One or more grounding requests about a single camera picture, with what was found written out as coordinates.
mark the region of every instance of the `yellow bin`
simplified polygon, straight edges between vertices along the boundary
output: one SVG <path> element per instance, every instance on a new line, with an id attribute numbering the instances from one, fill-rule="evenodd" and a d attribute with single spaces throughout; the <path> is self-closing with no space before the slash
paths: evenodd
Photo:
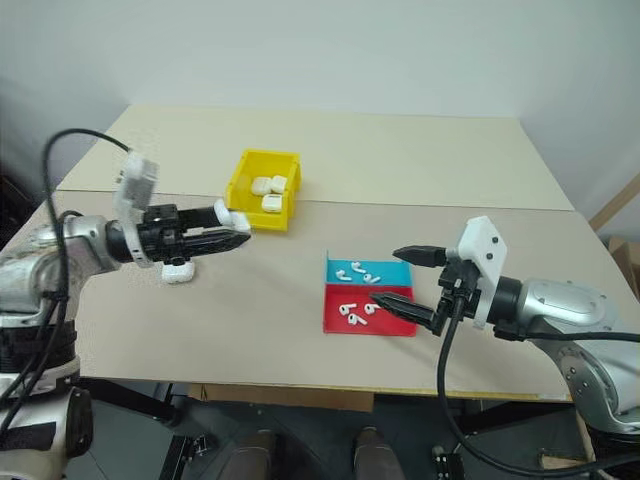
<path id="1" fill-rule="evenodd" d="M 287 177 L 282 194 L 282 211 L 267 213 L 262 210 L 262 197 L 251 193 L 255 177 Z M 293 217 L 295 193 L 300 188 L 300 155 L 297 153 L 245 150 L 236 171 L 227 185 L 227 208 L 247 214 L 252 228 L 287 231 Z"/>

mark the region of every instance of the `white plastic part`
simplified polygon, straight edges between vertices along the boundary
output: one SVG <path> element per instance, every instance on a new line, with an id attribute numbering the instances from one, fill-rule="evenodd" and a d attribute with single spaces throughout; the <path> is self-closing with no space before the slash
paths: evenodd
<path id="1" fill-rule="evenodd" d="M 360 266 L 360 262 L 351 262 L 351 270 L 356 273 L 367 273 L 367 271 L 364 268 L 360 268 Z"/>
<path id="2" fill-rule="evenodd" d="M 282 195 L 269 194 L 262 197 L 262 209 L 265 212 L 278 213 L 282 211 Z"/>
<path id="3" fill-rule="evenodd" d="M 350 313 L 349 316 L 347 317 L 347 322 L 349 322 L 349 325 L 357 325 L 357 324 L 362 324 L 362 325 L 368 325 L 369 322 L 367 322 L 364 318 L 359 317 L 358 315 L 356 315 L 355 313 Z"/>
<path id="4" fill-rule="evenodd" d="M 219 198 L 213 204 L 213 211 L 218 217 L 218 221 L 225 227 L 233 227 L 233 219 L 231 218 L 231 212 L 224 204 L 224 200 Z"/>
<path id="5" fill-rule="evenodd" d="M 356 308 L 357 306 L 358 305 L 355 303 L 345 303 L 344 305 L 340 305 L 338 307 L 338 311 L 342 316 L 349 315 L 349 310 L 351 310 L 352 308 Z"/>
<path id="6" fill-rule="evenodd" d="M 342 280 L 343 282 L 350 282 L 353 280 L 353 278 L 347 277 L 347 274 L 344 270 L 336 271 L 336 277 L 338 277 L 338 280 Z"/>
<path id="7" fill-rule="evenodd" d="M 147 258 L 140 243 L 136 225 L 149 206 L 158 178 L 158 166 L 131 150 L 122 169 L 118 190 L 113 196 L 113 208 L 122 227 L 124 239 L 136 265 L 149 268 L 153 262 Z"/>
<path id="8" fill-rule="evenodd" d="M 480 300 L 473 326 L 483 329 L 507 258 L 507 244 L 489 217 L 475 217 L 467 221 L 455 255 L 461 260 L 471 260 L 480 271 Z"/>
<path id="9" fill-rule="evenodd" d="M 163 265 L 162 281 L 164 283 L 185 283 L 193 278 L 196 266 L 193 262 L 185 262 L 183 265 Z"/>
<path id="10" fill-rule="evenodd" d="M 287 188 L 287 177 L 282 175 L 276 175 L 271 179 L 271 191 L 274 193 L 284 193 L 284 189 Z"/>
<path id="11" fill-rule="evenodd" d="M 366 283 L 378 283 L 380 281 L 380 277 L 374 277 L 370 273 L 365 273 L 362 276 L 362 280 L 364 280 Z"/>
<path id="12" fill-rule="evenodd" d="M 251 224 L 249 223 L 249 218 L 246 213 L 230 212 L 230 214 L 234 230 L 243 233 L 251 233 Z"/>
<path id="13" fill-rule="evenodd" d="M 379 308 L 380 305 L 378 305 L 377 303 L 367 303 L 364 306 L 364 313 L 366 313 L 367 315 L 373 315 Z"/>
<path id="14" fill-rule="evenodd" d="M 251 183 L 251 193 L 262 197 L 271 193 L 271 179 L 269 177 L 256 177 Z"/>

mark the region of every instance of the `gray floor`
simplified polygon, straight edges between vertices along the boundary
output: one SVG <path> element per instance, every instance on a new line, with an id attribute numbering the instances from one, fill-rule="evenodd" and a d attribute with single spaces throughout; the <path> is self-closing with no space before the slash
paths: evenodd
<path id="1" fill-rule="evenodd" d="M 153 391 L 153 384 L 137 384 Z M 214 451 L 187 466 L 185 480 L 215 479 L 229 453 L 246 435 L 270 428 L 287 439 L 288 474 L 305 479 L 350 479 L 351 442 L 366 425 L 375 425 L 396 451 L 407 480 L 436 478 L 431 449 L 455 446 L 433 398 L 379 397 L 372 414 L 250 404 L 204 404 L 178 399 L 186 412 L 179 433 L 210 432 Z M 484 433 L 472 441 L 505 461 L 536 468 L 537 456 L 580 457 L 583 453 L 573 410 L 540 417 L 508 429 Z M 95 435 L 88 454 L 73 459 L 69 480 L 157 479 L 173 432 L 159 423 L 94 402 Z M 510 479 L 461 450 L 468 479 Z"/>

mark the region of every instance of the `white wall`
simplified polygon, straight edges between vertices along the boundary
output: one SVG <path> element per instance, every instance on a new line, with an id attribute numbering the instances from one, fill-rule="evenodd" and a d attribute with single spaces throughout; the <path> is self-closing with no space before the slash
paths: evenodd
<path id="1" fill-rule="evenodd" d="M 0 155 L 37 190 L 47 135 L 137 102 L 516 116 L 590 217 L 640 168 L 638 25 L 637 0 L 0 0 Z M 608 228 L 640 240 L 640 210 Z"/>

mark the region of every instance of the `robotic arm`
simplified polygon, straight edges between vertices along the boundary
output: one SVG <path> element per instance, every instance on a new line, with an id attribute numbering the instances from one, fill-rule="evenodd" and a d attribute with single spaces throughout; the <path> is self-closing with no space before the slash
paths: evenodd
<path id="1" fill-rule="evenodd" d="M 373 294 L 383 308 L 441 335 L 463 299 L 474 326 L 494 326 L 498 338 L 530 340 L 565 378 L 598 457 L 640 449 L 640 346 L 613 303 L 593 288 L 501 276 L 507 248 L 487 217 L 467 223 L 456 248 L 411 246 L 394 252 L 414 265 L 444 267 L 437 309 L 393 293 Z M 618 467 L 616 474 L 631 467 Z"/>
<path id="2" fill-rule="evenodd" d="M 68 298 L 59 298 L 61 252 L 50 225 L 0 255 L 0 478 L 58 480 L 67 459 L 91 445 L 89 394 L 74 386 L 80 375 L 75 318 L 91 276 L 134 261 L 141 267 L 179 266 L 195 256 L 232 250 L 251 237 L 246 216 L 228 211 L 222 200 L 190 210 L 149 207 L 155 173 L 153 163 L 130 152 L 114 197 L 117 220 L 62 214 Z M 196 228 L 205 230 L 193 234 Z M 63 301 L 64 322 L 49 323 Z"/>

